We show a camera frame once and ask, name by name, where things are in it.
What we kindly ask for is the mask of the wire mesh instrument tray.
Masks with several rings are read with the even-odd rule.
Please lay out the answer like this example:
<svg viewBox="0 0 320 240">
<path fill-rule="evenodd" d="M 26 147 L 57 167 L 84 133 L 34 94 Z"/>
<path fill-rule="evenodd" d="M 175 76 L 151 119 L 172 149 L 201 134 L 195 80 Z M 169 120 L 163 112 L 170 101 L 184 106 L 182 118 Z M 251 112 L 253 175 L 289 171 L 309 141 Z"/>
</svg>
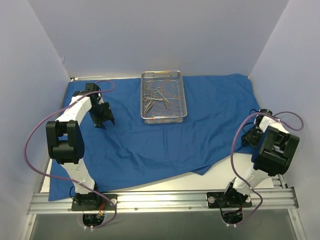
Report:
<svg viewBox="0 0 320 240">
<path fill-rule="evenodd" d="M 168 109 L 164 100 L 155 100 L 148 112 L 144 112 L 147 102 L 142 100 L 144 89 L 161 88 L 168 99 Z M 187 116 L 187 103 L 182 73 L 178 70 L 146 71 L 140 79 L 140 116 L 146 124 L 181 123 Z"/>
</svg>

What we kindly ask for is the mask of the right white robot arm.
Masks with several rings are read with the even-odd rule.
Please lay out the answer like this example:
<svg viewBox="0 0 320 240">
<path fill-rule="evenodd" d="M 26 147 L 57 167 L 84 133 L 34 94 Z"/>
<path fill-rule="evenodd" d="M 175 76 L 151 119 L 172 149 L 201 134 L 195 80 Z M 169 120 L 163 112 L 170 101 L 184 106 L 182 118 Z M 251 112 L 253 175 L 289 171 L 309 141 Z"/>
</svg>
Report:
<svg viewBox="0 0 320 240">
<path fill-rule="evenodd" d="M 300 138 L 285 129 L 287 125 L 269 109 L 260 109 L 251 113 L 252 127 L 241 136 L 242 146 L 253 149 L 251 162 L 244 176 L 237 173 L 234 164 L 235 144 L 239 138 L 237 133 L 231 147 L 231 168 L 236 177 L 222 193 L 223 203 L 234 206 L 243 203 L 253 189 L 261 182 L 278 174 L 287 172 L 294 158 Z"/>
</svg>

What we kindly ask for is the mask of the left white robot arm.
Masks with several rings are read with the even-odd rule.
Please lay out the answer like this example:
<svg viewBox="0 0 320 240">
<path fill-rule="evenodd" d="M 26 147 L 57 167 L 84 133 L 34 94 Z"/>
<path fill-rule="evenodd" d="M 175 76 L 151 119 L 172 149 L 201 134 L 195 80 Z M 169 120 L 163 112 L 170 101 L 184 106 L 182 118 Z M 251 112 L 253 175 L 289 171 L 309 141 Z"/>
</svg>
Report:
<svg viewBox="0 0 320 240">
<path fill-rule="evenodd" d="M 84 161 L 85 143 L 80 125 L 86 114 L 90 115 L 95 128 L 104 130 L 107 121 L 115 124 L 110 104 L 103 100 L 102 93 L 96 83 L 87 83 L 84 90 L 72 95 L 68 108 L 45 125 L 49 157 L 72 179 L 76 201 L 82 201 L 90 210 L 100 206 L 101 197 Z"/>
</svg>

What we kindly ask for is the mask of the blue surgical drape cloth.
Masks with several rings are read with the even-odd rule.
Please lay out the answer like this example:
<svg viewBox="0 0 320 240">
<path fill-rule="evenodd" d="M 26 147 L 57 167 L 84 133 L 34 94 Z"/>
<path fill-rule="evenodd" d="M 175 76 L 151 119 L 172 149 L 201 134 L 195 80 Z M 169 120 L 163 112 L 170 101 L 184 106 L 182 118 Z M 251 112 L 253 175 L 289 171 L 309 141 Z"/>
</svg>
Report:
<svg viewBox="0 0 320 240">
<path fill-rule="evenodd" d="M 244 75 L 184 76 L 187 116 L 181 123 L 146 124 L 140 115 L 141 80 L 116 79 L 105 92 L 115 122 L 80 124 L 84 162 L 100 191 L 134 187 L 180 174 L 205 174 L 231 151 L 251 154 L 236 131 L 259 105 Z"/>
</svg>

